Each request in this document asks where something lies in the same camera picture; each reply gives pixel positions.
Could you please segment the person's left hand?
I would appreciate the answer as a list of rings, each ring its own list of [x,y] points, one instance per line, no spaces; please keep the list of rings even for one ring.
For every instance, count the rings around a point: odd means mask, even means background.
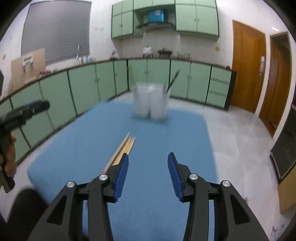
[[[5,154],[4,160],[6,164],[4,165],[4,170],[9,177],[14,177],[16,173],[16,149],[15,149],[16,136],[13,132],[6,135],[1,139],[1,147],[3,148],[3,153]]]

